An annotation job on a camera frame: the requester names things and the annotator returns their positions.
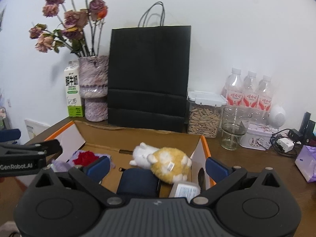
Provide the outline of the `white plastic bottle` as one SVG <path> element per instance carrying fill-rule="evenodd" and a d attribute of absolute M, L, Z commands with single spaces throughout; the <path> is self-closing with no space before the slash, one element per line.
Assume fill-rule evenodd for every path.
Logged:
<path fill-rule="evenodd" d="M 169 198 L 186 198 L 190 201 L 201 193 L 200 186 L 193 182 L 180 181 L 174 183 Z"/>

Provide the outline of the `water bottle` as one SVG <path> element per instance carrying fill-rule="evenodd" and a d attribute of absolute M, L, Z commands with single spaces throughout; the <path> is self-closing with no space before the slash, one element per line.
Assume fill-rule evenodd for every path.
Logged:
<path fill-rule="evenodd" d="M 248 71 L 248 75 L 243 81 L 243 100 L 242 105 L 248 109 L 249 112 L 253 112 L 257 105 L 258 94 L 256 94 L 257 87 L 257 74 L 252 71 Z"/>
<path fill-rule="evenodd" d="M 271 79 L 270 76 L 264 75 L 256 89 L 256 94 L 258 95 L 256 105 L 258 122 L 265 122 L 271 108 L 274 94 Z"/>
<path fill-rule="evenodd" d="M 226 83 L 222 90 L 222 95 L 226 98 L 228 105 L 242 105 L 244 93 L 240 69 L 232 68 L 231 75 L 229 75 L 226 79 Z"/>

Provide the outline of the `red fabric rose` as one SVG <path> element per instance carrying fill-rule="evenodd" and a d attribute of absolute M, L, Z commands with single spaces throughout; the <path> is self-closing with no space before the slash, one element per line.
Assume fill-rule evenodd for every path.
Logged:
<path fill-rule="evenodd" d="M 91 151 L 81 151 L 78 153 L 77 158 L 72 161 L 74 165 L 88 166 L 98 159 L 99 157 Z"/>

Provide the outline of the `purple marbled vase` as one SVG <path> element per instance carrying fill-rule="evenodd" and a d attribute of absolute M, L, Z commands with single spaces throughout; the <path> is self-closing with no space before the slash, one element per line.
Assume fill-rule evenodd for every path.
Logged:
<path fill-rule="evenodd" d="M 108 63 L 105 55 L 79 58 L 79 94 L 84 99 L 85 117 L 91 122 L 108 118 Z"/>

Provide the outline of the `water bottle right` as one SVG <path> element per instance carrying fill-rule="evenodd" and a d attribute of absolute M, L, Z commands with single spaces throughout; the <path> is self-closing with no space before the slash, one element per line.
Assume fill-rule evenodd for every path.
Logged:
<path fill-rule="evenodd" d="M 256 105 L 258 122 L 265 122 L 271 108 L 274 94 L 271 79 L 270 76 L 264 75 L 256 89 L 256 94 L 258 95 Z"/>

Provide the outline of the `green white milk carton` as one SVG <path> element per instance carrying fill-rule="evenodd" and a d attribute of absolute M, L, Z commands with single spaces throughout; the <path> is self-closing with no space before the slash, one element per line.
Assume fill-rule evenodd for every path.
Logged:
<path fill-rule="evenodd" d="M 64 84 L 69 117 L 84 116 L 84 102 L 79 94 L 79 62 L 70 61 L 64 70 Z"/>

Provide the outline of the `empty glass cup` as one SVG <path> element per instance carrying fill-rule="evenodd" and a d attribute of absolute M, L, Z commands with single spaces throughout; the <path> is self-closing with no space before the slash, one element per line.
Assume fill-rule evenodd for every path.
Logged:
<path fill-rule="evenodd" d="M 221 128 L 221 146 L 226 150 L 234 151 L 239 141 L 247 132 L 252 115 L 244 108 L 227 106 L 223 110 Z"/>

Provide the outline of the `black upright device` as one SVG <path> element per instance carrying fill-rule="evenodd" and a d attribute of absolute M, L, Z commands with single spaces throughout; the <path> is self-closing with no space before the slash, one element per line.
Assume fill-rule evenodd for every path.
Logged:
<path fill-rule="evenodd" d="M 311 114 L 309 112 L 304 113 L 304 117 L 299 128 L 300 141 L 309 143 L 314 139 L 314 127 L 315 121 L 311 120 Z"/>

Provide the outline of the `water bottle left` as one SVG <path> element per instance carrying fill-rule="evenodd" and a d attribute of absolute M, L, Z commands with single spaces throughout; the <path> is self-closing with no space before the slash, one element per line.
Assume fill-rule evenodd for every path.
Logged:
<path fill-rule="evenodd" d="M 222 95 L 226 98 L 228 105 L 242 105 L 244 93 L 240 69 L 232 68 L 231 75 L 229 75 L 226 79 L 226 83 L 222 90 Z"/>

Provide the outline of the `water bottle middle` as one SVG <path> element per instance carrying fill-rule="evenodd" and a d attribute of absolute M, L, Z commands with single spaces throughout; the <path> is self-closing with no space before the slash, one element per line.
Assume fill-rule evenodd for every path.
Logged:
<path fill-rule="evenodd" d="M 249 112 L 253 112 L 257 105 L 258 94 L 256 94 L 257 87 L 257 74 L 252 71 L 248 71 L 248 75 L 243 81 L 243 100 L 242 105 L 248 109 Z"/>

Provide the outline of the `white round speaker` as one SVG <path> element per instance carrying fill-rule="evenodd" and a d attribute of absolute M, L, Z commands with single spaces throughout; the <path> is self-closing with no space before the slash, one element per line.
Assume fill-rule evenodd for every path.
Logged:
<path fill-rule="evenodd" d="M 276 133 L 280 127 L 285 124 L 286 113 L 284 108 L 279 105 L 275 105 L 271 108 L 269 116 L 267 118 L 268 126 L 270 127 L 273 133 Z"/>

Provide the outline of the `lavender knitted cloth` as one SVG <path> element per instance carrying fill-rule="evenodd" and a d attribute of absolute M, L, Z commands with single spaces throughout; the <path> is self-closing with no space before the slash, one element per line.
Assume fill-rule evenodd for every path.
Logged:
<path fill-rule="evenodd" d="M 77 150 L 66 162 L 61 161 L 59 158 L 53 159 L 51 166 L 55 172 L 66 172 L 71 167 L 79 166 L 88 166 L 93 162 L 97 161 L 101 157 L 108 157 L 110 160 L 110 169 L 115 168 L 116 166 L 111 160 L 111 156 L 108 154 L 94 153 L 92 151 Z"/>

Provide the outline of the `white yellow plush hamster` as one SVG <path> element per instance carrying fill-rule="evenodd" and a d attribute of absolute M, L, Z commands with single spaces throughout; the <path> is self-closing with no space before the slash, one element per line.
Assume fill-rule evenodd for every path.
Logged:
<path fill-rule="evenodd" d="M 177 148 L 155 148 L 142 142 L 132 153 L 131 166 L 150 170 L 161 181 L 173 184 L 187 181 L 191 159 Z"/>

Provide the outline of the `cardboard box orange red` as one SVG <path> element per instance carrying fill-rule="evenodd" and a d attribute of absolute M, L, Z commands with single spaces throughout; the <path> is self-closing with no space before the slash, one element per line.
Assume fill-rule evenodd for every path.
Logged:
<path fill-rule="evenodd" d="M 211 156 L 211 152 L 204 136 L 113 127 L 66 118 L 45 130 L 42 139 L 59 140 L 63 152 L 58 159 L 64 162 L 79 149 L 110 155 L 114 168 L 103 178 L 102 185 L 112 192 L 118 189 L 122 175 L 119 169 L 131 167 L 131 153 L 142 142 L 156 148 L 171 147 L 185 152 L 192 161 L 188 181 L 205 189 L 215 185 L 215 181 L 207 175 L 205 169 L 206 159 Z"/>

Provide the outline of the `black paper shopping bag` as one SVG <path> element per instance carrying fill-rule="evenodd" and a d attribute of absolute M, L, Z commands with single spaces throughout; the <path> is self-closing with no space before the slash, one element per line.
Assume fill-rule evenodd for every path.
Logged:
<path fill-rule="evenodd" d="M 147 27 L 147 10 L 137 27 L 113 29 L 108 72 L 111 125 L 182 132 L 187 105 L 190 26 Z"/>

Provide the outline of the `navy blue pouch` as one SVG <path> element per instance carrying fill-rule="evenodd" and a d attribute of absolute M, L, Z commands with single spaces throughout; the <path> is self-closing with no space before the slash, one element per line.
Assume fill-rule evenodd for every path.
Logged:
<path fill-rule="evenodd" d="M 161 181 L 151 170 L 120 168 L 122 175 L 116 193 L 128 198 L 158 198 Z"/>

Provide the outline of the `clear seed storage container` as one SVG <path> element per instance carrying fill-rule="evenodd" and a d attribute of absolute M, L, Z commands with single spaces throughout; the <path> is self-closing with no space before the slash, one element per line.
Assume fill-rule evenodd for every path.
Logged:
<path fill-rule="evenodd" d="M 189 91 L 187 100 L 189 102 L 187 132 L 203 135 L 206 138 L 216 138 L 223 108 L 227 104 L 226 98 L 215 93 Z"/>

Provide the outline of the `dried pink rose bouquet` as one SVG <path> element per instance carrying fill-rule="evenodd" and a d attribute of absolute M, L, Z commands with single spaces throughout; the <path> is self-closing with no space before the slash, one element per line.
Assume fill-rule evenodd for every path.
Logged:
<path fill-rule="evenodd" d="M 104 0 L 44 0 L 42 14 L 57 18 L 59 25 L 52 31 L 46 24 L 33 25 L 29 38 L 36 40 L 40 53 L 66 47 L 77 57 L 98 56 L 105 18 L 109 9 Z"/>

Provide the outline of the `purple tissue pack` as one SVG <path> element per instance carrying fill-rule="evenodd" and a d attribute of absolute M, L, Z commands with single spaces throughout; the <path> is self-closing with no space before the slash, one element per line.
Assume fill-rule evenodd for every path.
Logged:
<path fill-rule="evenodd" d="M 303 146 L 295 160 L 295 165 L 307 183 L 316 182 L 316 151 L 315 147 Z"/>

